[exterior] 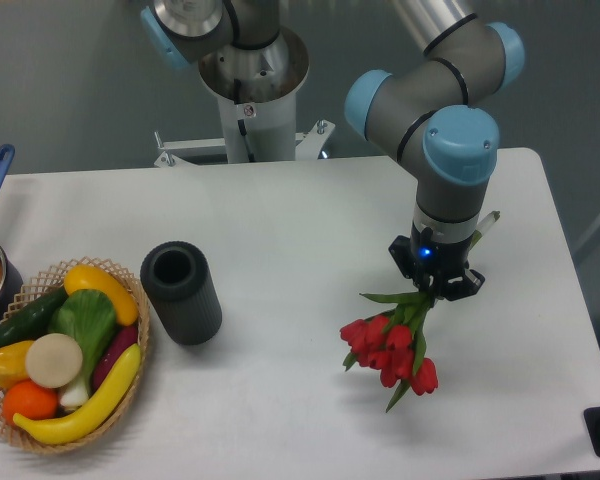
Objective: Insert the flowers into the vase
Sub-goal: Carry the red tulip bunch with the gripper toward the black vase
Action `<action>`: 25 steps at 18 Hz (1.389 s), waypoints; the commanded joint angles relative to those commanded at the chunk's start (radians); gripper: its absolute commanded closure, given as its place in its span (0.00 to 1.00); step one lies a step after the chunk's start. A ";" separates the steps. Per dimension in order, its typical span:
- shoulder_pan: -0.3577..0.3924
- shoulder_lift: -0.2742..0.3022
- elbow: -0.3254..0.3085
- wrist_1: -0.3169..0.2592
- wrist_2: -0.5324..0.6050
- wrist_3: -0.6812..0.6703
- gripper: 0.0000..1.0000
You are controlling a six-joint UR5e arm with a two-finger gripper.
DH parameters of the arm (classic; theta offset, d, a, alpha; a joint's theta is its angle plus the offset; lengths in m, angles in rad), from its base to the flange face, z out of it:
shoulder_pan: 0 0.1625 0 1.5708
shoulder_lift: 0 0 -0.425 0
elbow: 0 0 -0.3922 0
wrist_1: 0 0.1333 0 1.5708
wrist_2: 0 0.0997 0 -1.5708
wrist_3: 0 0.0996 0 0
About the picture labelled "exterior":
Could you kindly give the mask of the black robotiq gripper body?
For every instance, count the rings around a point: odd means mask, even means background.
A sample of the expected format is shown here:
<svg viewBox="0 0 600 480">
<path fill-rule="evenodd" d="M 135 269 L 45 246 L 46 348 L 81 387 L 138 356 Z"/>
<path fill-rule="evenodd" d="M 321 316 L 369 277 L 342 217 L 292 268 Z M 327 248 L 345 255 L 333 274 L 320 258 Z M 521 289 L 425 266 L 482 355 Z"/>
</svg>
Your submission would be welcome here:
<svg viewBox="0 0 600 480">
<path fill-rule="evenodd" d="M 465 269 L 471 269 L 468 254 L 472 246 L 472 236 L 461 242 L 442 243 L 433 238 L 434 231 L 425 227 L 418 231 L 412 227 L 411 250 L 419 261 L 421 289 L 419 292 L 429 295 L 432 301 L 438 297 L 444 280 L 458 277 Z"/>
</svg>

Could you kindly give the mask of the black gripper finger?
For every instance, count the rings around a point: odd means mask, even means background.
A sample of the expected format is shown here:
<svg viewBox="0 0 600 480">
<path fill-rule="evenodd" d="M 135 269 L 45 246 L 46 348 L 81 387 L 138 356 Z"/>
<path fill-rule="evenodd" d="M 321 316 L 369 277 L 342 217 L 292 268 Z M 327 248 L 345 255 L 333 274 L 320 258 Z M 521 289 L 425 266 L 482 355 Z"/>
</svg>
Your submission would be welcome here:
<svg viewBox="0 0 600 480">
<path fill-rule="evenodd" d="M 478 293 L 485 277 L 474 269 L 465 269 L 458 277 L 444 280 L 438 297 L 448 301 L 461 300 Z"/>
<path fill-rule="evenodd" d="M 388 251 L 398 267 L 401 275 L 411 280 L 413 285 L 421 289 L 421 274 L 419 272 L 419 261 L 411 250 L 411 239 L 399 235 L 390 244 Z"/>
</svg>

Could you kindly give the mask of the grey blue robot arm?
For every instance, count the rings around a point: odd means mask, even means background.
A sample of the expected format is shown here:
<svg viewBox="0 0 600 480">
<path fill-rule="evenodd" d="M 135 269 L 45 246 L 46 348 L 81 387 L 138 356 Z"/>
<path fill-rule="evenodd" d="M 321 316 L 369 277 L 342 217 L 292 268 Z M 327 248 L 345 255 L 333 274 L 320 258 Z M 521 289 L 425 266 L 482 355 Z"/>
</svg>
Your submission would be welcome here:
<svg viewBox="0 0 600 480">
<path fill-rule="evenodd" d="M 394 8 L 424 62 L 402 77 L 364 73 L 344 114 L 416 179 L 411 233 L 389 248 L 396 265 L 420 291 L 454 301 L 484 282 L 468 253 L 500 135 L 477 103 L 520 75 L 525 50 L 513 29 L 482 22 L 464 1 L 398 1 Z M 230 162 L 298 158 L 296 93 L 308 52 L 281 23 L 278 2 L 151 1 L 140 18 L 165 61 L 196 66 L 216 97 Z"/>
</svg>

